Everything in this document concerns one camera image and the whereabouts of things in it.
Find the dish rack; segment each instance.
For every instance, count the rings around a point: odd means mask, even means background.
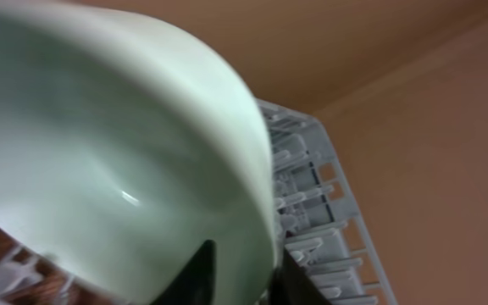
[[[273,148],[276,233],[286,250],[334,305],[397,305],[323,125],[273,103],[258,104]],[[348,246],[350,226],[359,248]],[[359,271],[367,267],[375,277],[363,283]]]

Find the dishwasher rack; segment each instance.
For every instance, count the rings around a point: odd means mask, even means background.
[[[276,233],[310,280],[334,305],[397,305],[389,280],[347,183],[330,138],[313,116],[258,99],[274,162]],[[350,249],[344,229],[358,229],[364,247]],[[363,258],[375,272],[363,283]]]

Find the white bowl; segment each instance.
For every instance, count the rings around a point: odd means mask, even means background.
[[[252,94],[147,16],[0,3],[0,228],[85,282],[150,302],[205,240],[214,304],[275,266],[270,147]]]

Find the brown background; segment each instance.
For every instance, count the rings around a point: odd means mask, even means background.
[[[320,117],[400,304],[488,304],[488,1],[87,2],[178,25]]]

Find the ceiling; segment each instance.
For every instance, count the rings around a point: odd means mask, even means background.
[[[190,31],[224,56],[257,97],[308,111],[329,102],[319,98],[325,94],[342,96],[403,64],[421,39],[488,6],[488,0],[80,1]]]

